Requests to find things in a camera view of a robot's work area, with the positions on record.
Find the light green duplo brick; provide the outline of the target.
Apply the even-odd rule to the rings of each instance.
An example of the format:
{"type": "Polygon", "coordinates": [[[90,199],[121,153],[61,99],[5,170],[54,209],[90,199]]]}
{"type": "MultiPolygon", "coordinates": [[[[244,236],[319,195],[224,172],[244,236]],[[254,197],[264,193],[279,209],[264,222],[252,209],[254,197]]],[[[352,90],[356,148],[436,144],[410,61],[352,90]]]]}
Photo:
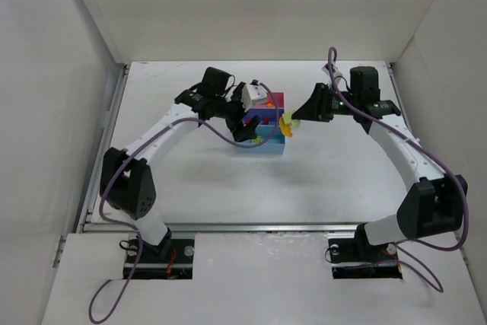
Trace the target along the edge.
{"type": "Polygon", "coordinates": [[[262,140],[263,138],[261,136],[257,136],[255,139],[252,140],[252,143],[256,145],[259,144],[262,140]]]}
{"type": "Polygon", "coordinates": [[[293,111],[288,111],[283,113],[281,116],[282,123],[291,129],[298,128],[301,124],[301,121],[299,119],[293,118],[293,113],[293,111]]]}

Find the yellow duplo brick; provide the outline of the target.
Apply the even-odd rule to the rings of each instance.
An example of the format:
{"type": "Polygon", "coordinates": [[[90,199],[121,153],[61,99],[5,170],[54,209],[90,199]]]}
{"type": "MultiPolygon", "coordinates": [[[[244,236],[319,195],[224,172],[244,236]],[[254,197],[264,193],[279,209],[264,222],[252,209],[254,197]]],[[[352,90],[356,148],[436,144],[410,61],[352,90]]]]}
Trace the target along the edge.
{"type": "Polygon", "coordinates": [[[286,124],[283,118],[281,118],[279,120],[279,128],[280,128],[281,133],[283,134],[283,136],[285,136],[285,137],[292,137],[293,136],[293,132],[292,132],[291,126],[288,125],[288,124],[286,124]]]}

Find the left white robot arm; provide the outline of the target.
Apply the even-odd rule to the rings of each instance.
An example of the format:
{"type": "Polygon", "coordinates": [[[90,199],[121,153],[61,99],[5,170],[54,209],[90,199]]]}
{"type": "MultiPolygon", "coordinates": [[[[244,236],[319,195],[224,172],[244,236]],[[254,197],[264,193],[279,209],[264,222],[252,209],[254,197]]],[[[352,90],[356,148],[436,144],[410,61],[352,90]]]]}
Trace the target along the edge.
{"type": "Polygon", "coordinates": [[[208,120],[225,121],[237,144],[256,138],[258,118],[243,119],[251,107],[264,103],[268,91],[258,82],[228,87],[231,75],[208,67],[202,80],[175,97],[170,109],[145,134],[125,148],[109,148],[100,176],[102,202],[123,215],[121,224],[138,232],[142,246],[159,259],[170,249],[171,232],[156,206],[154,167],[185,136],[208,120]]]}

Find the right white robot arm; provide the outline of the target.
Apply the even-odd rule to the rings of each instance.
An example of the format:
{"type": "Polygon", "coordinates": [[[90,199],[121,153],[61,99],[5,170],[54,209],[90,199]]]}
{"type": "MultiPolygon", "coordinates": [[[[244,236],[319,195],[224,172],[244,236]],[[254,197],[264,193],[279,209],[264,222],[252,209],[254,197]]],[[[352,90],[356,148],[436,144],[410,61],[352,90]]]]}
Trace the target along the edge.
{"type": "Polygon", "coordinates": [[[351,69],[349,86],[335,81],[315,85],[292,120],[329,122],[352,116],[386,153],[402,177],[407,194],[396,213],[360,224],[352,239],[337,239],[334,263],[378,262],[388,246],[456,231],[464,226],[466,181],[447,171],[415,140],[397,105],[381,100],[379,75],[372,66],[351,69]]]}

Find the dark blue container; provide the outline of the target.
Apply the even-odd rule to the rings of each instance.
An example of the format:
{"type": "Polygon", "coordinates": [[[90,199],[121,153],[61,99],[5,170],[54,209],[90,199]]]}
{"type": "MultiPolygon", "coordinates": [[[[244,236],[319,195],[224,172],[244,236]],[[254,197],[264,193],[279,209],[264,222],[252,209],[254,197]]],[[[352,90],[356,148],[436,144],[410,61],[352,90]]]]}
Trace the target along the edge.
{"type": "Polygon", "coordinates": [[[279,122],[279,119],[284,112],[285,109],[255,107],[247,111],[247,114],[243,117],[242,121],[245,123],[246,119],[252,119],[254,116],[258,116],[260,124],[263,124],[264,119],[269,119],[269,125],[265,126],[271,126],[279,122]]]}

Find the light blue container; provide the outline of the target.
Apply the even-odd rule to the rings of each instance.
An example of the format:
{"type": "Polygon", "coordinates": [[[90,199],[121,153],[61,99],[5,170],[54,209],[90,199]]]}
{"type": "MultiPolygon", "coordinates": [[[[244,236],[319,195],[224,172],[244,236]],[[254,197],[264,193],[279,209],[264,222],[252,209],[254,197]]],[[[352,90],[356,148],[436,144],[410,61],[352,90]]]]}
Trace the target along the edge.
{"type": "MultiPolygon", "coordinates": [[[[259,124],[256,128],[257,136],[261,136],[263,140],[267,139],[269,135],[274,131],[275,125],[265,126],[259,124]]],[[[242,142],[243,145],[253,145],[252,140],[242,142]]],[[[241,148],[236,147],[238,154],[265,154],[265,155],[282,155],[285,150],[285,137],[281,133],[280,128],[277,128],[274,135],[263,145],[256,148],[241,148]]]]}

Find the pink container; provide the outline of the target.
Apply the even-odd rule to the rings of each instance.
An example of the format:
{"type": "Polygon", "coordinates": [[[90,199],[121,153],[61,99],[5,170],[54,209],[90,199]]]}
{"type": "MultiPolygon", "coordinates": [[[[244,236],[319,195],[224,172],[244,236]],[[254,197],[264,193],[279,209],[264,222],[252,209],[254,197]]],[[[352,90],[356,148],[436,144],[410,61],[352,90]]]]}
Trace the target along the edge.
{"type": "Polygon", "coordinates": [[[267,108],[266,105],[267,103],[271,103],[273,107],[271,108],[279,108],[279,109],[284,109],[285,108],[285,97],[282,92],[273,92],[272,95],[267,96],[267,101],[265,101],[262,106],[264,108],[267,108]]]}

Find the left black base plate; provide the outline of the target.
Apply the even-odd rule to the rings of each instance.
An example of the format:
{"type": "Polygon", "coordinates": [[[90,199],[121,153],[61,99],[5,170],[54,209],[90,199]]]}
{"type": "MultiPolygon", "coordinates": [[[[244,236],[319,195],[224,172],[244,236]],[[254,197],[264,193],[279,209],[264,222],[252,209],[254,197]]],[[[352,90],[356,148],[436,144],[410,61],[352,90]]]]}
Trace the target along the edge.
{"type": "MultiPolygon", "coordinates": [[[[169,251],[160,258],[154,248],[144,244],[141,257],[131,279],[187,280],[193,278],[195,241],[192,238],[172,239],[169,251]]],[[[123,278],[127,279],[135,264],[138,240],[122,240],[119,247],[126,252],[123,278]]]]}

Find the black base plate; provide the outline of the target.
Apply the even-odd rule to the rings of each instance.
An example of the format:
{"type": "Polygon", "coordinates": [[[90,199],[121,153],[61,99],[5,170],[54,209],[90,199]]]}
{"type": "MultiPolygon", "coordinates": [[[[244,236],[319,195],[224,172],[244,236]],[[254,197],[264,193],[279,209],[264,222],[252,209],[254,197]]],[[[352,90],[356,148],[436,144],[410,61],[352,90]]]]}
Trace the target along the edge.
{"type": "Polygon", "coordinates": [[[334,279],[402,279],[396,247],[383,244],[360,249],[351,237],[328,240],[326,260],[334,279]]]}
{"type": "MultiPolygon", "coordinates": [[[[160,258],[154,248],[144,244],[141,257],[131,279],[187,280],[193,278],[195,241],[192,238],[172,239],[169,251],[160,258]]],[[[123,278],[127,279],[135,264],[138,240],[122,240],[119,247],[126,252],[123,278]]]]}

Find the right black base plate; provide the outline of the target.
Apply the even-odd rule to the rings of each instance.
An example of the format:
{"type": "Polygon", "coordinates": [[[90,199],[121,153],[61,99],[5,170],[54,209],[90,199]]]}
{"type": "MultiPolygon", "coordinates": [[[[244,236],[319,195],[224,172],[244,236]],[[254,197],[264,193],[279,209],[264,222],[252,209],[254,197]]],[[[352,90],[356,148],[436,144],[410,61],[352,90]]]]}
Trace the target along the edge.
{"type": "Polygon", "coordinates": [[[328,240],[326,260],[334,279],[402,279],[396,247],[383,244],[360,249],[351,237],[328,240]]]}

